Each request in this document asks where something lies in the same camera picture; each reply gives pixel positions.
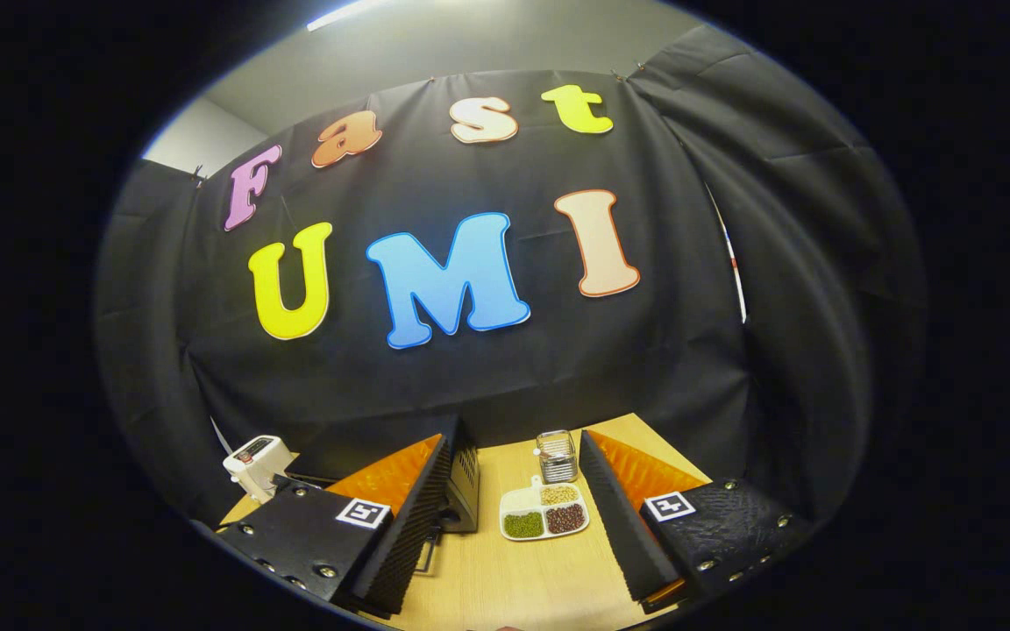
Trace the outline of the black backdrop cloth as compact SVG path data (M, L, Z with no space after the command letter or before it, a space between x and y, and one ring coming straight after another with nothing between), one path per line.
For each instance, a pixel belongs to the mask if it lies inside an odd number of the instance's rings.
M138 161L95 313L117 425L189 519L240 498L224 441L444 411L482 448L635 413L819 522L903 419L926 302L870 141L697 25L624 81L441 77L202 183Z

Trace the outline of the metal mesh holder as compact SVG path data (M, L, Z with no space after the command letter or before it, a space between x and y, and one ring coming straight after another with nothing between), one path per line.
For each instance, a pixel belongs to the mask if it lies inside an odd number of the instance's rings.
M569 431L553 430L536 436L533 454L545 485L573 483L579 476L576 443Z

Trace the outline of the white kitchen appliance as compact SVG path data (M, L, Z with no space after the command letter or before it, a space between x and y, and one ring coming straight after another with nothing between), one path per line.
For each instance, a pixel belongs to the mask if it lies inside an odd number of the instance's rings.
M277 493L276 477L284 477L294 459L280 436L261 435L224 457L222 467L250 500L263 506Z

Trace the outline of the black electric oven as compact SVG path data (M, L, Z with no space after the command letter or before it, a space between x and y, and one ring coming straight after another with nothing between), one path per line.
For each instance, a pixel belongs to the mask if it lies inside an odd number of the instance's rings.
M362 418L322 429L286 467L286 475L328 487L436 434L445 437L452 464L434 526L446 534L472 534L480 511L480 464L476 444L457 412Z

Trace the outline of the white divided tray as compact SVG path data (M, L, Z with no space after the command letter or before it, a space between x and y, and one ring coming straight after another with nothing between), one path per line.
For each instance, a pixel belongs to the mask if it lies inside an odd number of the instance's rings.
M584 531L585 528L588 527L590 523L590 515L588 512L587 503L584 500L584 495L581 494L581 491L579 490L576 484L574 483L564 483L564 484L573 485L579 491L579 498L575 500L573 503L579 503L582 507L584 507L584 511L587 515L587 524L584 528L581 528L580 530L573 532L573 534L560 534L560 535L549 534L548 526L546 526L545 512L548 511L549 508L569 506L569 504L572 503L558 504L557 506L542 506L540 500L540 488L544 486L544 482L542 482L541 477L534 476L533 479L530 481L528 487L520 488L520 490L509 491L504 495L502 495L500 502L501 535L504 536L505 539L508 539L509 542L538 542L538 540L558 538L558 536L574 535L578 534L581 531ZM530 538L530 539L510 539L508 536L505 536L501 526L502 516L508 513L526 513L530 511L541 512L541 515L544 517L544 535L539 536L538 538Z

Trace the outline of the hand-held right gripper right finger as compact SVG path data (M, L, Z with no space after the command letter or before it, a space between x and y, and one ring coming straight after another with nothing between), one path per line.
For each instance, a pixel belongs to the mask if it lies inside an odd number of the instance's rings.
M706 482L594 430L581 432L579 464L630 598L648 613L758 579L813 530L744 479Z

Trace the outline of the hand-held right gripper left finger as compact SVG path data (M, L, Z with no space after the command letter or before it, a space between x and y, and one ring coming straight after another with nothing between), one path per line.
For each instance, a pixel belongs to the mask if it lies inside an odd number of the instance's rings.
M396 615L436 527L451 469L448 440L436 434L326 488L283 477L268 503L217 539L320 606Z

